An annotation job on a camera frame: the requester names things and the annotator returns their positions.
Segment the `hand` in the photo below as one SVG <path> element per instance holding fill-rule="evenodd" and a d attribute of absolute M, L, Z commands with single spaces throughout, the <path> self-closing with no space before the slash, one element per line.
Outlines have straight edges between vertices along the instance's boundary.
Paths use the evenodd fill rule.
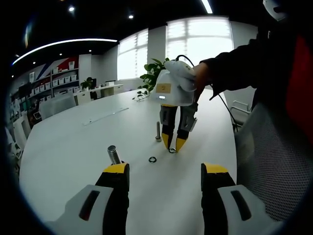
<path fill-rule="evenodd" d="M 205 63 L 200 63 L 193 69 L 196 73 L 197 89 L 195 90 L 195 102 L 197 102 L 205 86 L 207 86 L 211 82 L 209 78 L 209 67 Z"/>

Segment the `black cable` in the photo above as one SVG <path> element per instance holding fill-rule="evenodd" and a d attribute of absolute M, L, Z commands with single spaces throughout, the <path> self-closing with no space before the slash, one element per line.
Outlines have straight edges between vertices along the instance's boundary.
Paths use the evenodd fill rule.
<path fill-rule="evenodd" d="M 194 64 L 193 64 L 193 63 L 191 62 L 191 60 L 190 60 L 187 56 L 185 56 L 185 55 L 179 55 L 179 56 L 177 56 L 176 59 L 175 59 L 175 61 L 178 61 L 180 57 L 184 57 L 185 59 L 187 59 L 187 60 L 191 63 L 191 65 L 194 67 Z"/>
<path fill-rule="evenodd" d="M 175 59 L 175 61 L 178 61 L 180 57 L 184 57 L 185 59 L 187 59 L 187 60 L 191 63 L 191 65 L 194 67 L 194 64 L 193 64 L 193 63 L 191 62 L 191 60 L 190 60 L 187 56 L 185 56 L 185 55 L 179 55 L 179 56 L 177 56 L 176 59 Z M 224 100 L 223 100 L 223 98 L 220 96 L 220 94 L 218 94 L 218 96 L 221 98 L 223 104 L 224 104 L 225 107 L 227 108 L 227 111 L 229 112 L 230 116 L 233 118 L 234 124 L 236 125 L 236 130 L 237 130 L 237 132 L 238 132 L 238 124 L 237 124 L 237 122 L 236 122 L 234 116 L 231 114 L 231 111 L 229 110 L 228 106 L 226 105 L 226 103 L 224 102 Z"/>

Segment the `ceiling light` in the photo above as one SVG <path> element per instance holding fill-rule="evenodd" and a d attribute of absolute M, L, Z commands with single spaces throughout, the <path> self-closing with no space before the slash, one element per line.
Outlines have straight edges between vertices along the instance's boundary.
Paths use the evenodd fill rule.
<path fill-rule="evenodd" d="M 201 0 L 201 1 L 202 1 L 203 5 L 204 5 L 204 7 L 205 7 L 205 9 L 206 9 L 206 12 L 207 12 L 208 14 L 213 14 L 212 9 L 211 9 L 211 6 L 210 6 L 208 0 Z"/>
<path fill-rule="evenodd" d="M 38 51 L 40 49 L 46 48 L 46 47 L 50 47 L 50 46 L 54 46 L 57 44 L 62 44 L 62 43 L 72 43 L 72 42 L 83 42 L 83 41 L 100 41 L 100 42 L 113 42 L 116 43 L 117 40 L 112 40 L 112 39 L 102 39 L 102 38 L 84 38 L 84 39 L 72 39 L 72 40 L 65 40 L 65 41 L 60 41 L 60 42 L 56 42 L 56 43 L 50 43 L 44 46 L 41 46 L 39 48 L 33 49 L 31 51 L 29 51 L 28 53 L 22 55 L 20 58 L 18 58 L 16 61 L 14 61 L 12 63 L 12 65 L 14 65 L 16 62 L 18 62 L 19 60 L 23 59 L 24 57 L 30 55 L 31 53 Z"/>

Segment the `recessed ceiling light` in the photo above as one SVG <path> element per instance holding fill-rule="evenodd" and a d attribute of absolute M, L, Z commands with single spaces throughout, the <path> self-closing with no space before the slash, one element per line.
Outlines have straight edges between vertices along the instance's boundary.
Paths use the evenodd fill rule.
<path fill-rule="evenodd" d="M 84 41 L 99 41 L 99 42 L 113 42 L 116 43 L 117 40 L 113 40 L 113 39 L 102 39 L 102 38 L 83 38 L 83 39 L 71 39 L 71 40 L 65 40 L 65 41 L 60 41 L 60 42 L 55 42 L 55 43 L 50 43 L 44 46 L 41 46 L 39 48 L 33 49 L 31 51 L 29 51 L 28 53 L 22 55 L 21 57 L 19 57 L 18 59 L 16 59 L 12 65 L 14 65 L 16 62 L 18 62 L 19 60 L 23 59 L 24 57 L 30 55 L 31 53 L 34 53 L 35 51 L 38 51 L 40 49 L 46 48 L 46 47 L 50 47 L 50 46 L 54 46 L 57 44 L 62 44 L 62 43 L 72 43 L 72 42 L 84 42 Z"/>

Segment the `ceiling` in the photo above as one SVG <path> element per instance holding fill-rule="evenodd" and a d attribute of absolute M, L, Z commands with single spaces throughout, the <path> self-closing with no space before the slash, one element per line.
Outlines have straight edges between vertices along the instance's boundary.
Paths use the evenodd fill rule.
<path fill-rule="evenodd" d="M 228 16 L 256 26 L 264 25 L 268 16 L 262 0 L 209 0 L 215 15 Z M 68 11 L 74 6 L 73 13 Z M 34 0 L 13 2 L 8 38 L 9 62 L 37 47 L 68 39 L 105 38 L 121 40 L 145 28 L 165 25 L 167 21 L 207 15 L 201 0 Z M 25 29 L 28 26 L 28 45 Z M 47 47 L 21 59 L 11 67 L 19 74 L 32 67 L 78 54 L 102 54 L 114 47 L 112 42 L 79 42 Z"/>

